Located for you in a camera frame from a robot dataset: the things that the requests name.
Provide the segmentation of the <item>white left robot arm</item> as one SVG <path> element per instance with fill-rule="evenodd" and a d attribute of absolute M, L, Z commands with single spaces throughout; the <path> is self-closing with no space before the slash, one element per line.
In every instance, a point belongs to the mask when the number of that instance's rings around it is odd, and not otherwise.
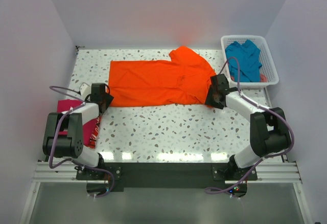
<path fill-rule="evenodd" d="M 83 83 L 73 90 L 60 86 L 50 89 L 77 100 L 78 104 L 56 113 L 49 113 L 46 121 L 42 151 L 49 157 L 49 167 L 55 169 L 65 162 L 88 169 L 94 179 L 106 173 L 103 157 L 84 146 L 84 125 L 103 115 L 114 97 L 106 83 Z"/>

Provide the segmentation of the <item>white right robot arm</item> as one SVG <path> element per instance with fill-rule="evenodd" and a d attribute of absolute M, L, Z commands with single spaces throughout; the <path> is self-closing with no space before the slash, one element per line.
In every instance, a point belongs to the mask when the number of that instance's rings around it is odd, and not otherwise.
<path fill-rule="evenodd" d="M 286 122 L 284 111 L 279 107 L 263 106 L 237 87 L 230 87 L 223 74 L 211 77 L 205 104 L 218 109 L 233 109 L 250 123 L 249 145 L 230 157 L 225 170 L 235 180 L 259 160 L 292 146 L 294 134 Z"/>

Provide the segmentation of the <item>orange t shirt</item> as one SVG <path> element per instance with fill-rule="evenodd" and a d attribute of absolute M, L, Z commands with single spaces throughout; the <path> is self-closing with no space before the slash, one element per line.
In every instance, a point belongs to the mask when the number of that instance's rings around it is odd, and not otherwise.
<path fill-rule="evenodd" d="M 216 72 L 187 47 L 169 53 L 170 60 L 112 61 L 108 84 L 113 107 L 204 104 Z"/>

